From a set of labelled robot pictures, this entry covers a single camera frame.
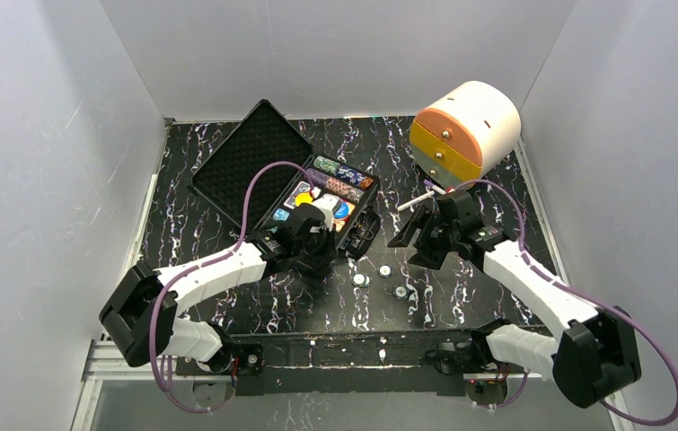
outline yellow poker chip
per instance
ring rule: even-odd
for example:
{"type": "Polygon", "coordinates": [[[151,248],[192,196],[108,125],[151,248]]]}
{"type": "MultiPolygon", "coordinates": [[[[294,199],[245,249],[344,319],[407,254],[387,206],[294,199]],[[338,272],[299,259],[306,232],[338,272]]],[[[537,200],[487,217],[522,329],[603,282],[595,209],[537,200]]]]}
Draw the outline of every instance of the yellow poker chip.
{"type": "Polygon", "coordinates": [[[309,193],[299,193],[296,195],[296,206],[300,206],[302,204],[312,204],[313,202],[313,196],[309,193]]]}

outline white stick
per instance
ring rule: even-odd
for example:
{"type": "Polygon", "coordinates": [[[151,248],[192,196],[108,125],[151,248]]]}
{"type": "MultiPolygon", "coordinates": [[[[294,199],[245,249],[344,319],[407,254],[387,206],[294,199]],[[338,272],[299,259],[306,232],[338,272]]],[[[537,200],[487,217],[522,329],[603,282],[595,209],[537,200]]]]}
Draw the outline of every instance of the white stick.
{"type": "Polygon", "coordinates": [[[421,202],[423,200],[431,198],[432,196],[434,196],[435,193],[436,193],[435,191],[431,190],[431,191],[427,192],[426,194],[420,195],[417,198],[412,199],[410,202],[406,202],[406,203],[398,206],[397,211],[404,211],[404,210],[408,209],[409,207],[412,207],[413,205],[417,204],[418,202],[421,202]]]}
{"type": "Polygon", "coordinates": [[[436,184],[431,184],[431,189],[440,195],[445,195],[447,192],[436,184]]]}

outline black marble table surface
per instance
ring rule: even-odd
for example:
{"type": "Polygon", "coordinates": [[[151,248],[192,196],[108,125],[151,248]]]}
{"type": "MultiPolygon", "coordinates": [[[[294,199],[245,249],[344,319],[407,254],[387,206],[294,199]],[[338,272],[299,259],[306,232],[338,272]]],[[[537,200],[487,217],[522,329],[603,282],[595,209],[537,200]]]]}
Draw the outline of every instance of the black marble table surface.
{"type": "MultiPolygon", "coordinates": [[[[395,207],[425,192],[424,178],[415,169],[408,132],[412,118],[293,120],[316,152],[333,156],[381,178],[375,209],[383,226],[370,251],[358,260],[344,259],[321,282],[295,272],[256,284],[239,286],[199,303],[190,318],[215,321],[231,334],[285,332],[358,332],[426,328],[473,328],[497,317],[518,324],[537,324],[517,297],[471,264],[456,256],[439,271],[409,266],[412,248],[389,249],[386,243],[412,215],[395,207]],[[393,277],[382,279],[376,269],[388,264],[393,277]],[[354,287],[357,272],[372,277],[368,288],[354,287]],[[408,300],[391,290],[407,285],[408,300]]],[[[193,172],[233,130],[235,123],[171,126],[142,245],[142,259],[154,268],[182,264],[232,245],[238,234],[188,185],[193,172]]],[[[527,218],[526,244],[532,255],[552,268],[550,254],[515,154],[510,154],[487,178],[503,185],[527,218]]],[[[475,188],[482,214],[489,221],[516,230],[513,209],[496,190],[475,188]]]]}

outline case lid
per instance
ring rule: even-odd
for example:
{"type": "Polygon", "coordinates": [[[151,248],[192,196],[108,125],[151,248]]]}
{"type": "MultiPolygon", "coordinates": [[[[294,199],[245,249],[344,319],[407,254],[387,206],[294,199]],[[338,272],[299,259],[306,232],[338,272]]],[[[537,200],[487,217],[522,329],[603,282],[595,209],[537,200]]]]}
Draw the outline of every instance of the case lid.
{"type": "MultiPolygon", "coordinates": [[[[284,160],[304,166],[312,154],[312,145],[269,101],[262,100],[209,155],[193,175],[190,187],[241,227],[243,198],[254,175],[268,164],[284,160]]],[[[251,193],[247,233],[265,222],[289,184],[301,175],[288,166],[262,175],[251,193]]]]}

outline blue poker chip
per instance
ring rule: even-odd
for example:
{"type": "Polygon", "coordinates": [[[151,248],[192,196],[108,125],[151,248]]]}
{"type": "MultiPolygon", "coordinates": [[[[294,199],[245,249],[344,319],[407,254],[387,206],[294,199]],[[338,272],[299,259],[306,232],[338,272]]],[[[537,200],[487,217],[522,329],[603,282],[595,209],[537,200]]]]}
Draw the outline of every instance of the blue poker chip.
{"type": "Polygon", "coordinates": [[[337,209],[336,212],[333,213],[333,216],[338,218],[339,220],[347,218],[349,216],[349,205],[347,205],[346,202],[341,201],[339,209],[337,209]]]}
{"type": "Polygon", "coordinates": [[[276,222],[285,222],[288,220],[288,216],[290,216],[291,213],[286,211],[285,209],[278,208],[275,210],[275,214],[272,216],[272,219],[275,220],[276,222]]]}

